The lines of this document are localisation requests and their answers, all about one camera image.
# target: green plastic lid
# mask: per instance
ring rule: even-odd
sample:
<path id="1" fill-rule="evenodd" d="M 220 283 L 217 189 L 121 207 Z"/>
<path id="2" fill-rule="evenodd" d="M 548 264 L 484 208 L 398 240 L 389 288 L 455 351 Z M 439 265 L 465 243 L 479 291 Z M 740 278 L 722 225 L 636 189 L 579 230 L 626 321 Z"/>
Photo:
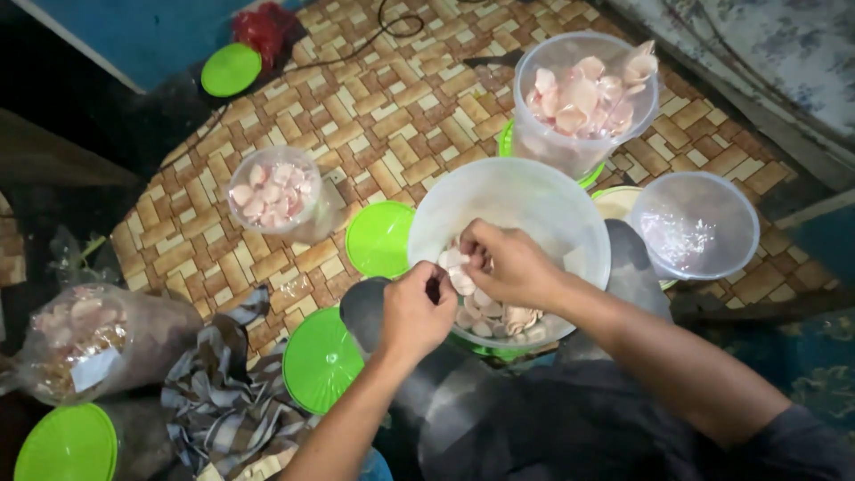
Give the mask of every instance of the green plastic lid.
<path id="1" fill-rule="evenodd" d="M 416 210 L 387 200 L 365 207 L 351 221 L 345 235 L 347 258 L 365 276 L 394 278 L 404 274 L 407 239 Z"/>
<path id="2" fill-rule="evenodd" d="M 202 67 L 202 88 L 214 97 L 231 97 L 252 85 L 262 71 L 262 56 L 235 43 L 219 49 Z"/>
<path id="3" fill-rule="evenodd" d="M 115 429 L 100 407 L 58 407 L 27 436 L 15 481 L 110 481 L 117 454 Z"/>
<path id="4" fill-rule="evenodd" d="M 513 136 L 514 131 L 514 119 L 510 119 L 508 123 L 504 125 L 502 128 L 502 132 L 498 135 L 498 156 L 499 157 L 512 157 L 512 150 L 510 149 L 511 137 Z M 584 179 L 579 180 L 579 186 L 584 188 L 588 188 L 594 181 L 597 180 L 597 177 L 603 172 L 603 167 L 605 166 L 605 162 L 602 162 L 596 169 L 593 170 L 591 174 L 586 176 Z"/>
<path id="5" fill-rule="evenodd" d="M 291 398 L 320 415 L 339 400 L 364 365 L 338 307 L 311 313 L 282 354 L 282 376 Z"/>

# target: hand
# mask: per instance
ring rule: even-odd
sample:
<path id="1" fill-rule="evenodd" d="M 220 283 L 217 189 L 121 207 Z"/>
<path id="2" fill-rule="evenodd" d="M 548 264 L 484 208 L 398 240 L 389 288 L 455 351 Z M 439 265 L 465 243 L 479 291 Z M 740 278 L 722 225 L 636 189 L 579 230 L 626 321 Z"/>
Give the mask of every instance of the hand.
<path id="1" fill-rule="evenodd" d="M 554 265 L 520 229 L 500 229 L 475 219 L 460 236 L 460 251 L 471 256 L 463 269 L 492 299 L 512 306 L 554 312 L 566 286 L 587 284 Z M 492 272 L 484 263 L 492 259 Z"/>
<path id="2" fill-rule="evenodd" d="M 428 290 L 435 291 L 437 286 L 439 300 L 434 304 Z M 383 289 L 379 350 L 415 368 L 451 332 L 456 313 L 457 292 L 448 273 L 436 264 L 421 261 Z"/>

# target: white label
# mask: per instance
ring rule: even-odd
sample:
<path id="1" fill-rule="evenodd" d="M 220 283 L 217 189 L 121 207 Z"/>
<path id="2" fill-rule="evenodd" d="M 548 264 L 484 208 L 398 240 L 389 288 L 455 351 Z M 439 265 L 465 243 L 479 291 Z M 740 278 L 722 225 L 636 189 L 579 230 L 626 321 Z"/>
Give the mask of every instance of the white label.
<path id="1" fill-rule="evenodd" d="M 111 347 L 71 368 L 71 380 L 74 381 L 74 390 L 76 392 L 85 391 L 103 381 L 107 377 L 113 361 L 120 357 L 121 354 L 119 354 L 119 351 L 116 351 L 115 347 Z"/>

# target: black cable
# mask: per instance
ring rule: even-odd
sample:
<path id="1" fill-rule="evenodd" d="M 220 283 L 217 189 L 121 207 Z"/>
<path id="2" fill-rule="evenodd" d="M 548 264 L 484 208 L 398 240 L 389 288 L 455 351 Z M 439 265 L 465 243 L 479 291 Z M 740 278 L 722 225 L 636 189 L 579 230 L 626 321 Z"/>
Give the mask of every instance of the black cable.
<path id="1" fill-rule="evenodd" d="M 386 20 L 383 18 L 383 16 L 384 16 L 384 11 L 385 11 L 384 8 L 386 7 L 387 1 L 388 0 L 383 0 L 382 2 L 380 2 L 380 7 L 377 9 L 377 23 L 380 25 L 380 30 L 378 30 L 377 33 L 372 35 L 370 39 L 366 40 L 366 42 L 364 44 L 360 45 L 359 48 L 357 48 L 356 50 L 354 50 L 350 54 L 345 55 L 341 58 L 337 58 L 335 60 L 325 60 L 322 62 L 307 63 L 306 65 L 300 65 L 296 68 L 292 68 L 291 70 L 288 70 L 287 72 L 285 70 L 283 70 L 282 71 L 283 73 L 282 73 L 282 75 L 280 75 L 280 78 L 283 78 L 285 75 L 290 74 L 291 72 L 297 72 L 299 70 L 305 70 L 307 68 L 326 67 L 327 65 L 333 65 L 335 63 L 346 62 L 348 60 L 351 60 L 352 58 L 355 58 L 357 55 L 362 53 L 362 51 L 365 50 L 366 48 L 368 48 L 371 44 L 373 44 L 374 41 L 383 33 L 388 33 L 389 35 L 391 35 L 392 37 L 394 37 L 396 39 L 406 39 L 408 37 L 416 36 L 422 30 L 424 30 L 425 21 L 419 15 L 416 15 L 416 14 L 401 15 L 398 18 L 396 18 L 395 20 L 390 21 L 389 23 L 386 23 Z M 460 2 L 460 3 L 482 3 L 485 1 L 486 0 L 458 0 L 458 2 Z M 395 33 L 391 30 L 392 26 L 395 25 L 396 23 L 399 23 L 401 21 L 406 22 L 409 20 L 416 21 L 418 23 L 418 27 L 414 28 L 412 31 L 407 32 L 407 33 Z M 220 115 L 218 115 L 215 118 L 214 124 L 211 126 L 211 128 L 208 129 L 207 132 L 200 135 L 199 138 L 196 139 L 196 141 L 193 142 L 192 145 L 189 145 L 186 148 L 186 150 L 184 150 L 181 153 L 181 155 L 177 156 L 176 158 L 171 160 L 169 163 L 162 165 L 157 170 L 157 172 L 155 172 L 155 175 L 160 174 L 164 170 L 168 169 L 169 167 L 172 166 L 172 164 L 178 162 L 178 160 L 181 159 L 182 157 L 184 157 L 188 152 L 195 149 L 203 140 L 205 140 L 206 137 L 208 137 L 208 134 L 210 134 L 211 130 L 214 129 L 214 126 L 216 126 L 217 122 L 219 122 L 225 114 L 226 114 L 226 110 L 223 110 L 222 113 L 220 113 Z"/>

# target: striped cloth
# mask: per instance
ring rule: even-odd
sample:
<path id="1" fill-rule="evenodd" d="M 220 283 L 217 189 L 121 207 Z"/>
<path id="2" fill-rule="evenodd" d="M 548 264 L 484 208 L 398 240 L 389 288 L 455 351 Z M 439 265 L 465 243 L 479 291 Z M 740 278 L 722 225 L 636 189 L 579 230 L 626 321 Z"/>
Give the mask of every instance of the striped cloth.
<path id="1" fill-rule="evenodd" d="M 297 447 L 308 435 L 310 415 L 282 381 L 287 339 L 246 370 L 244 325 L 270 307 L 267 289 L 256 289 L 237 309 L 215 314 L 169 372 L 161 403 L 174 409 L 167 425 L 179 457 L 195 475 L 211 463 L 231 481 L 262 457 Z"/>

